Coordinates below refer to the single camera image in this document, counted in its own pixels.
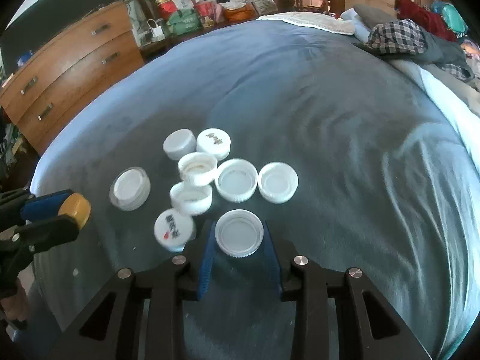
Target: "white bottle cap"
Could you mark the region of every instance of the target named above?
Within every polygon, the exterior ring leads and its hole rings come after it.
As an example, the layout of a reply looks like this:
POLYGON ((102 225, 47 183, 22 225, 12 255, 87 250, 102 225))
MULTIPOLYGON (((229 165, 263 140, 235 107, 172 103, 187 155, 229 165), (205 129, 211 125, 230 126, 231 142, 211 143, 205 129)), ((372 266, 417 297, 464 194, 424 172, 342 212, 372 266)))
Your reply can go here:
POLYGON ((195 151, 195 135, 190 130, 183 128, 172 132, 163 142, 163 151, 169 159, 178 161, 184 155, 195 151))
POLYGON ((221 161, 230 154, 230 137, 223 130, 209 128, 198 135, 197 151, 213 154, 221 161))
POLYGON ((271 203, 285 203, 297 190, 299 178, 294 169, 283 162, 265 165, 258 175, 258 189, 271 203))
POLYGON ((150 179, 139 167, 132 167, 120 173, 110 187, 111 203, 123 211, 139 208, 150 194, 150 179))
POLYGON ((186 215, 200 215, 212 205, 212 187, 193 187, 186 183, 175 184, 170 190, 172 207, 186 215))
POLYGON ((217 244, 232 257, 255 253, 263 240, 263 225, 250 211, 232 210, 223 214, 215 225, 217 244))
POLYGON ((208 153, 187 154, 178 162, 180 178, 196 187, 210 184, 217 175, 217 163, 217 159, 208 153))
POLYGON ((241 203, 254 194, 257 178, 255 166, 246 160, 234 158, 218 167, 215 186, 224 199, 241 203))
POLYGON ((158 243, 172 252, 181 252, 185 244, 195 238, 195 223, 191 216, 173 208, 162 212, 154 224, 158 243))

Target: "pillow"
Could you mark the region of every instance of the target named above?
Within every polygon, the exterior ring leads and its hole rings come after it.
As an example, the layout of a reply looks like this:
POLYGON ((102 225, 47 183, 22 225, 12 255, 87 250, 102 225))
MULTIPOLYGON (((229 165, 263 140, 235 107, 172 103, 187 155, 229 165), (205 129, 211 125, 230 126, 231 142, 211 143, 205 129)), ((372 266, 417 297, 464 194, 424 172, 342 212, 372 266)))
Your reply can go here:
POLYGON ((370 28, 363 24, 360 16, 355 12, 353 8, 346 10, 340 15, 340 18, 343 20, 351 20, 355 26, 355 38, 360 40, 360 42, 366 43, 370 35, 370 28))
POLYGON ((396 17, 389 15, 383 10, 371 7, 365 4, 356 4, 353 6, 355 12, 361 17, 361 20, 369 28, 373 28, 378 24, 390 23, 391 21, 397 20, 396 17))

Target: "teal bag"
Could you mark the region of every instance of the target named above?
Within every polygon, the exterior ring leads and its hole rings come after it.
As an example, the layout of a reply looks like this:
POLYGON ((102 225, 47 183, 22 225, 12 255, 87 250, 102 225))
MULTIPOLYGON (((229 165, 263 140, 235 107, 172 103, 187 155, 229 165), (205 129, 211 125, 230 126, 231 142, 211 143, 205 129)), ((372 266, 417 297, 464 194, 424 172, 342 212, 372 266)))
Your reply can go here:
POLYGON ((182 35, 198 30, 201 27, 198 15, 193 9, 179 9, 172 13, 166 25, 173 35, 182 35))
POLYGON ((469 30, 467 24, 452 4, 445 4, 442 7, 441 14, 448 28, 450 28, 455 34, 462 36, 469 30))

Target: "checkered cloth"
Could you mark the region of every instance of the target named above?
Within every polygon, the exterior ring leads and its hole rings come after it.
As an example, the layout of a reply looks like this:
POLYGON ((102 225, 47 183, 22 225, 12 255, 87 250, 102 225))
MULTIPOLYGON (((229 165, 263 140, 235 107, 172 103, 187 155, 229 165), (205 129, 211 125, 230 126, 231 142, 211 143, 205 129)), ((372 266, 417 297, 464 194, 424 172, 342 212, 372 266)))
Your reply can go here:
POLYGON ((366 44, 380 54, 422 54, 427 50, 422 29, 410 19, 376 25, 366 44))
POLYGON ((452 74, 453 76, 457 77, 461 81, 464 81, 465 83, 471 80, 470 72, 463 67, 457 66, 456 64, 444 64, 443 66, 441 66, 441 68, 442 70, 452 74))

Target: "human hand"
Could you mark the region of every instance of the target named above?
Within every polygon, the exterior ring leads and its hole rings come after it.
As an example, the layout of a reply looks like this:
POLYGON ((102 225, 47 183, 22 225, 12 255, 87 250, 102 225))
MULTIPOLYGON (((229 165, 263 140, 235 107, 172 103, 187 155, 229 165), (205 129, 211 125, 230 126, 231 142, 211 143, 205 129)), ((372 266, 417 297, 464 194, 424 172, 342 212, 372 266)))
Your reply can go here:
POLYGON ((9 298, 0 299, 0 306, 10 321, 24 321, 28 314, 28 298, 20 280, 17 279, 17 293, 9 298))

